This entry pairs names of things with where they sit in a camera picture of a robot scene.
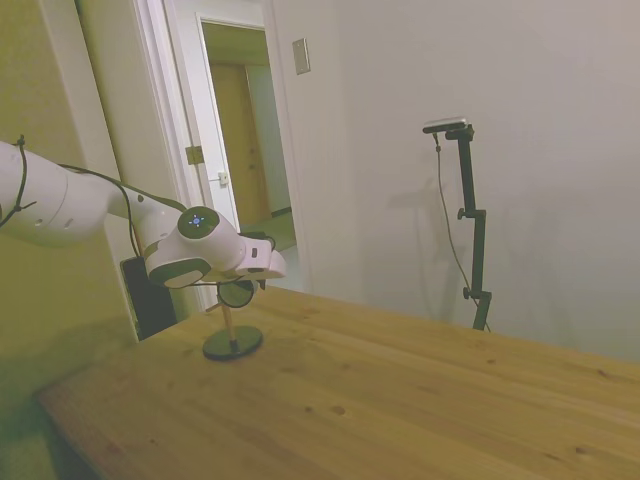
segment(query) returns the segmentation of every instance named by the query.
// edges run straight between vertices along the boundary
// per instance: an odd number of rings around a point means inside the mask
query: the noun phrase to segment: doorway
[[[205,21],[202,32],[240,231],[275,240],[287,277],[271,285],[302,290],[264,30]]]

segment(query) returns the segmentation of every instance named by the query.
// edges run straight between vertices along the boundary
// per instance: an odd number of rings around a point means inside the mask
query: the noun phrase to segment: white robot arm
[[[153,283],[183,288],[200,281],[285,276],[284,259],[269,240],[239,235],[210,208],[186,209],[108,177],[72,172],[24,153],[28,170],[20,203],[31,205],[13,215],[0,233],[48,247],[80,242],[102,226],[107,214],[129,217],[124,192]],[[23,178],[20,149],[0,142],[0,221],[16,205]]]

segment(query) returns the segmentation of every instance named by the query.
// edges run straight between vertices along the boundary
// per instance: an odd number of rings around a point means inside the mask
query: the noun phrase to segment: door hinge
[[[187,163],[189,165],[200,165],[204,163],[204,154],[202,153],[202,147],[200,145],[187,147],[185,150],[187,152]]]

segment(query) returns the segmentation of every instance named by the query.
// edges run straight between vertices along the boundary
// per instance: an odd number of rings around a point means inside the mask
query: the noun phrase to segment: wall switch plate
[[[307,39],[301,38],[293,42],[293,59],[296,63],[296,73],[302,75],[311,71],[309,63],[309,49],[307,48]]]

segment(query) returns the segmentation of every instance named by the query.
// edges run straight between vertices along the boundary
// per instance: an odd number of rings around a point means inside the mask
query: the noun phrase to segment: wooden tabletop
[[[640,366],[269,288],[40,395],[117,480],[640,479]]]

